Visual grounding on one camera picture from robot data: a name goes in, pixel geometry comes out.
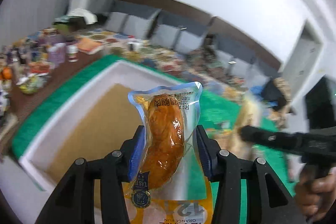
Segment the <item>right hand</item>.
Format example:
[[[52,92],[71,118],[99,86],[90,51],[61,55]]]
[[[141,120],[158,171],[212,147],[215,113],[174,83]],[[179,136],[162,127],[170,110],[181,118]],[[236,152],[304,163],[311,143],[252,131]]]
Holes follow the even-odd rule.
[[[308,223],[335,223],[335,167],[315,179],[314,166],[303,167],[295,185],[295,202]]]

